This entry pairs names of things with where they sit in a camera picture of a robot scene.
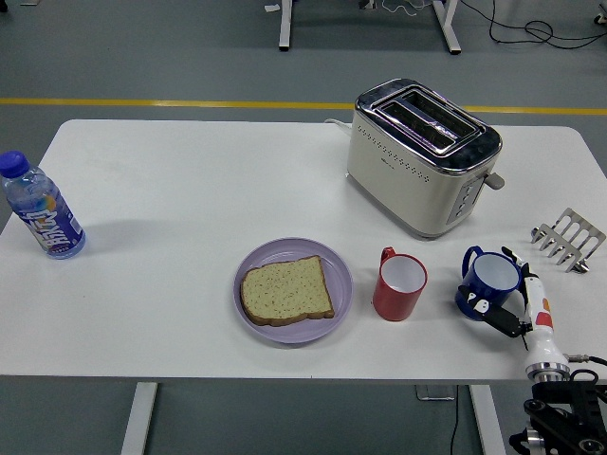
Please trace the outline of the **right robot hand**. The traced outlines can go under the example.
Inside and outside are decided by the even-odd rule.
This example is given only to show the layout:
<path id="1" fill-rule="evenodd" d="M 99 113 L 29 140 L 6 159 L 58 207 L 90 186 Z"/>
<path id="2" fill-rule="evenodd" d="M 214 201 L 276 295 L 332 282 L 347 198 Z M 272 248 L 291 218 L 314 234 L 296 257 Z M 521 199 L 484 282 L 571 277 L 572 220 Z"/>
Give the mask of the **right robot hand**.
<path id="1" fill-rule="evenodd" d="M 543 283 L 528 262 L 505 246 L 499 252 L 471 246 L 461 275 L 455 294 L 459 310 L 508 337 L 521 337 L 527 349 L 525 373 L 531 380 L 562 381 L 569 376 L 569 361 L 555 342 Z"/>

